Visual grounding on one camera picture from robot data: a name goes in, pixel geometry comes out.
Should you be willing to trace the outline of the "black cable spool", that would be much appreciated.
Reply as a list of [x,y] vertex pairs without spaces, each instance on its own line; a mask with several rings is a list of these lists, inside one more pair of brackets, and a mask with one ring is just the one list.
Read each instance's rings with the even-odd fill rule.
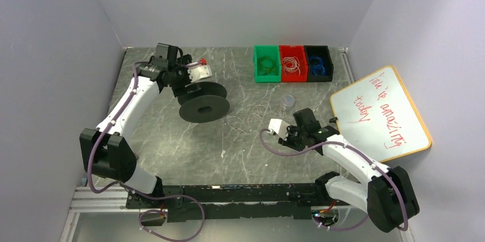
[[177,97],[180,117],[192,123],[207,123],[223,118],[230,110],[226,88],[216,82],[196,82]]

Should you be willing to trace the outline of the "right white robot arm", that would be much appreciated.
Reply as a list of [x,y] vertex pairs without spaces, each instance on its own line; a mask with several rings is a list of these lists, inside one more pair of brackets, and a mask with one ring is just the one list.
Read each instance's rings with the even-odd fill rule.
[[315,183],[321,195],[341,200],[367,214],[383,232],[406,231],[420,207],[406,170],[390,168],[351,145],[332,126],[321,126],[309,108],[294,113],[295,124],[271,119],[268,133],[295,155],[315,150],[346,169],[356,181],[336,172],[326,173]]

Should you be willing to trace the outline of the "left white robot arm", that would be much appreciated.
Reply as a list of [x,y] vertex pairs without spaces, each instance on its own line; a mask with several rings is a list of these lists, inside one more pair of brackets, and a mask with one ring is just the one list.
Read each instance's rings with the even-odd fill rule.
[[85,128],[79,136],[92,192],[99,194],[118,184],[153,205],[162,202],[162,179],[138,164],[129,139],[163,89],[172,88],[174,96],[180,97],[186,86],[211,75],[206,60],[193,61],[180,47],[164,43],[157,44],[149,60],[135,62],[130,84],[114,109],[95,128]]

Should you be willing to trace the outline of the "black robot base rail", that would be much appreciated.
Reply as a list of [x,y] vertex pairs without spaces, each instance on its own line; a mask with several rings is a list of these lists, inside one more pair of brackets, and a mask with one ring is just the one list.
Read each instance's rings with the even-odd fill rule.
[[254,219],[291,217],[310,219],[333,201],[314,183],[244,184],[244,185],[166,185],[166,200],[156,205],[168,214],[168,222],[198,220]]

